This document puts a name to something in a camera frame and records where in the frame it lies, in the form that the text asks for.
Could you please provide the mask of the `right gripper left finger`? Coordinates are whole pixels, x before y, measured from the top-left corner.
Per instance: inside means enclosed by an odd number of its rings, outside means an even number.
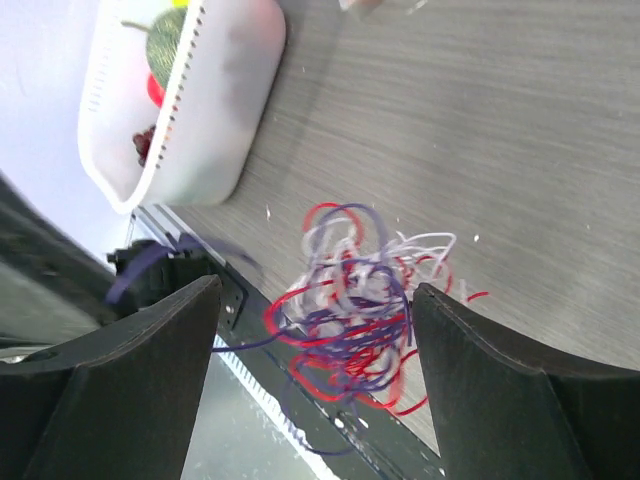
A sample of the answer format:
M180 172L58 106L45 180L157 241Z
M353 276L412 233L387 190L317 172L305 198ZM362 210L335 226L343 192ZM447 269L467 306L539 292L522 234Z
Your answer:
M220 311L204 276L109 326L1 366L5 479L177 479Z

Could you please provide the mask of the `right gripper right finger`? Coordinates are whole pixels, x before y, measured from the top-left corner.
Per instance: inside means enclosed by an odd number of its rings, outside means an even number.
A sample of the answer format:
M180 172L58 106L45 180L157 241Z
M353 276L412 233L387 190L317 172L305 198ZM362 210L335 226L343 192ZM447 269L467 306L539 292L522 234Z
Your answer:
M437 288L412 320L450 479L635 479L639 374L552 348Z

